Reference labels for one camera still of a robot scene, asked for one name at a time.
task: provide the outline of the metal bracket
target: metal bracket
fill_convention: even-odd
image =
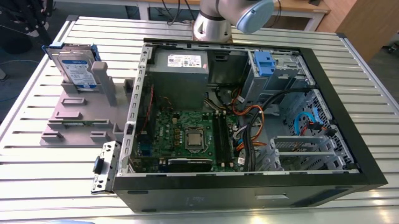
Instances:
[[[94,161],[91,195],[113,194],[112,185],[116,174],[120,143],[110,141],[104,143],[101,153]]]

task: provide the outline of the power supply label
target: power supply label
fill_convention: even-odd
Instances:
[[[93,74],[86,71],[87,63],[83,60],[62,60],[65,71],[73,82],[79,88],[94,88],[96,82]]]
[[[169,55],[168,67],[201,68],[200,55]]]

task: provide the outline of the motherboard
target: motherboard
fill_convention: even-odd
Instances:
[[[236,170],[230,135],[236,116],[220,112],[157,111],[150,144],[138,143],[136,172]]]

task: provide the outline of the metal workbench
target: metal workbench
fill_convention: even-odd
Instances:
[[[66,21],[55,41],[94,43],[116,83],[136,76],[142,38],[190,39],[190,26],[157,21],[79,17]],[[132,223],[399,223],[399,108],[344,38],[329,33],[232,30],[238,43],[312,48],[388,180],[310,209],[133,214],[114,195],[89,194],[98,148],[42,148],[38,144],[58,95],[61,76],[43,56],[0,126],[0,221],[89,219]]]

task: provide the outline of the green circuit board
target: green circuit board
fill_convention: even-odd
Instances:
[[[226,172],[236,170],[234,162],[229,164],[216,163],[216,147],[213,137],[213,113],[206,112],[157,112],[154,125],[154,140],[152,145],[138,144],[141,151],[141,167],[144,172],[158,172],[157,162],[168,158],[210,159],[213,161],[212,171]],[[236,124],[236,116],[226,115],[226,130],[232,134],[232,126]],[[186,150],[185,132],[201,132],[204,148],[201,150]]]

